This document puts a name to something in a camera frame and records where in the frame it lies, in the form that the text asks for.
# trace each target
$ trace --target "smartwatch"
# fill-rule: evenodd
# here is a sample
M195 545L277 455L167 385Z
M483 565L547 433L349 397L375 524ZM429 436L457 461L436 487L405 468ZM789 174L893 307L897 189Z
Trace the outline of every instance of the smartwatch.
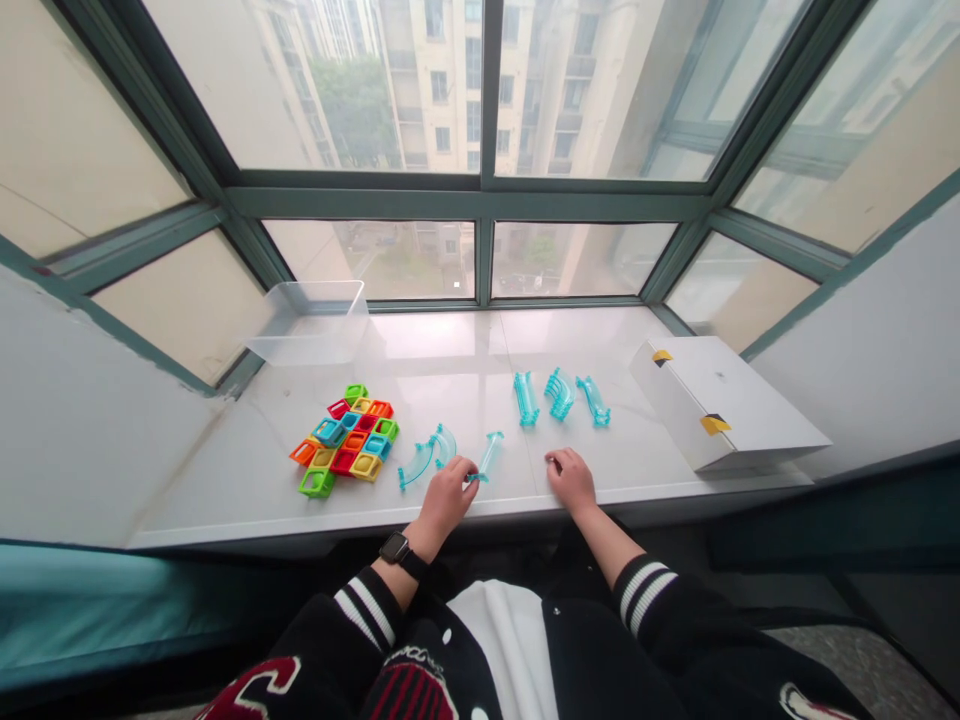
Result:
M410 541L401 532L395 532L380 548L380 557L390 565L399 565L417 582L423 580L430 566L410 549Z

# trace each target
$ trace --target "clear plastic container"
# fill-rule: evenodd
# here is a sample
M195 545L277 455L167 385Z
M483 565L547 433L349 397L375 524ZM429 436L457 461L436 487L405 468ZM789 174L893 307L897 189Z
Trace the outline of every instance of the clear plastic container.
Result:
M280 283L252 313L243 342L271 365L348 363L368 320L362 280Z

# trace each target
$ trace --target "white wall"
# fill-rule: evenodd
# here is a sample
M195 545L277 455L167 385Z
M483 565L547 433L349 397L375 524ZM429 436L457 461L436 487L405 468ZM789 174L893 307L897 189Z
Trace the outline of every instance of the white wall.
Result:
M960 439L958 226L955 198L752 361L833 440L811 478Z
M120 547L223 407L0 267L0 539Z

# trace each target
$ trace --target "black jacket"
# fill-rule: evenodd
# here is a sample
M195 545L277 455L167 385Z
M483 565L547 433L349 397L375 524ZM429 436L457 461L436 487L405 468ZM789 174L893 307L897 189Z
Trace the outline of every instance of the black jacket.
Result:
M869 718L832 672L649 555L624 569L613 608L619 612L580 598L543 600L562 720ZM456 614L427 602L404 617L371 568L334 598L310 600L271 659L199 717L258 716L501 717L483 652Z

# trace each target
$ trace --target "white cardboard box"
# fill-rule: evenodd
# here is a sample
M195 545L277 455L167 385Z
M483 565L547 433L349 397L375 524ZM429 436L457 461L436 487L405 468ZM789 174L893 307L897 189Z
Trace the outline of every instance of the white cardboard box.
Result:
M770 465L832 444L718 337L648 340L630 372L694 470Z

